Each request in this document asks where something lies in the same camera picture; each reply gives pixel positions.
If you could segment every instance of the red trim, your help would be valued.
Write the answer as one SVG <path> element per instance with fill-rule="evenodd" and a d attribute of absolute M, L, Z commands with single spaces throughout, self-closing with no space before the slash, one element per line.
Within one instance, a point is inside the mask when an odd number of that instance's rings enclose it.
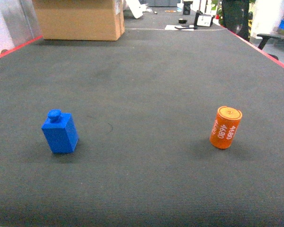
<path fill-rule="evenodd" d="M 41 35 L 41 36 L 38 36 L 38 37 L 35 38 L 35 39 L 32 39 L 32 40 L 30 40 L 30 41 L 24 43 L 24 44 L 21 44 L 21 45 L 15 47 L 15 48 L 13 48 L 13 49 L 11 49 L 11 50 L 9 50 L 9 51 L 6 51 L 6 52 L 0 54 L 0 58 L 4 57 L 5 55 L 8 55 L 9 53 L 12 53 L 12 52 L 14 52 L 14 51 L 16 51 L 16 50 L 19 50 L 20 48 L 22 48 L 22 47 L 24 47 L 24 46 L 27 46 L 27 45 L 29 45 L 29 44 L 33 43 L 34 41 L 36 41 L 36 40 L 38 40 L 38 39 L 41 39 L 41 38 L 42 38 L 42 35 Z"/>
<path fill-rule="evenodd" d="M 253 44 L 251 44 L 250 42 L 246 41 L 245 39 L 241 38 L 240 36 L 238 36 L 237 34 L 233 33 L 235 36 L 237 36 L 240 40 L 242 40 L 243 42 L 245 42 L 246 44 L 248 44 L 249 46 L 251 46 L 252 48 L 254 48 L 255 50 L 259 51 L 261 54 L 265 55 L 266 57 L 268 57 L 270 60 L 274 61 L 275 63 L 277 63 L 278 65 L 282 66 L 284 68 L 284 63 L 280 62 L 279 60 L 273 58 L 272 56 L 270 56 L 268 53 L 264 52 L 263 50 L 260 50 L 259 48 L 257 48 L 256 46 L 254 46 Z"/>

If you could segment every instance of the gray table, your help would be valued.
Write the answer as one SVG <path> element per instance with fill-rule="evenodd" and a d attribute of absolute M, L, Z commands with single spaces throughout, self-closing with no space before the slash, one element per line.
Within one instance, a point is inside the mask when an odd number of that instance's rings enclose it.
<path fill-rule="evenodd" d="M 284 226 L 284 69 L 223 28 L 154 16 L 117 42 L 0 59 L 0 226 Z M 209 142 L 222 105 L 243 113 L 227 150 Z M 74 154 L 51 154 L 52 108 L 73 114 Z"/>

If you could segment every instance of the orange cylinder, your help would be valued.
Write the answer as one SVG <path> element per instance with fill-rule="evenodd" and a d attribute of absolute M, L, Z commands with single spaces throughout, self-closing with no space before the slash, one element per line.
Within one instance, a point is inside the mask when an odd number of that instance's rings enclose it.
<path fill-rule="evenodd" d="M 231 107 L 221 106 L 213 123 L 212 133 L 209 141 L 216 148 L 226 149 L 231 146 L 242 118 L 240 110 Z"/>

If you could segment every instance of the brown cardboard box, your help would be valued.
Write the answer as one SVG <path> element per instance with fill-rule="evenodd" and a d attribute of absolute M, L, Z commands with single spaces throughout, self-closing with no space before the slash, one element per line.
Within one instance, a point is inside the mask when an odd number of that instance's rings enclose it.
<path fill-rule="evenodd" d="M 115 41 L 124 33 L 122 0 L 33 0 L 44 39 Z"/>

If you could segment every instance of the blue block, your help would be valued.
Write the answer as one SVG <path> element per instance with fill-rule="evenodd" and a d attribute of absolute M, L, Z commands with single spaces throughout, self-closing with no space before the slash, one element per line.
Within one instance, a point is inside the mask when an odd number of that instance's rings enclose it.
<path fill-rule="evenodd" d="M 55 154 L 74 152 L 79 136 L 71 113 L 51 110 L 41 127 L 49 147 Z"/>

